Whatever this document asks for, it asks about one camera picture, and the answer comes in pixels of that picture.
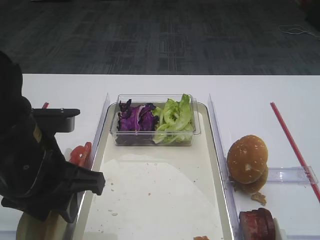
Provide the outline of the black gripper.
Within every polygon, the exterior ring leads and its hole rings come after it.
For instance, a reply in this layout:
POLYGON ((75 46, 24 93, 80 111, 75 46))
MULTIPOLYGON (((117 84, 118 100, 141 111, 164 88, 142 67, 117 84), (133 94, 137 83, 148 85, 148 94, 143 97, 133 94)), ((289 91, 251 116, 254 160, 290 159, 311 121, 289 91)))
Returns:
POLYGON ((38 126, 32 112, 0 115, 0 204, 44 221, 56 211, 72 224, 78 194, 100 196, 102 172, 66 162, 55 139, 38 126))

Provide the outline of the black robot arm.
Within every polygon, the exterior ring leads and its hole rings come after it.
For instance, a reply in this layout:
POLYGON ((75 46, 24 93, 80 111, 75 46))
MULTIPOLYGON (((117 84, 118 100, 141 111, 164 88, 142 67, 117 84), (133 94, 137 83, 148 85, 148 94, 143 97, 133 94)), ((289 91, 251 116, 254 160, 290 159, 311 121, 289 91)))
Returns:
POLYGON ((68 222, 78 214, 78 193, 101 195, 105 178, 65 159, 56 133, 74 130, 76 108, 32 108, 22 95, 18 64, 0 55, 1 205, 44 221, 55 211, 68 222))

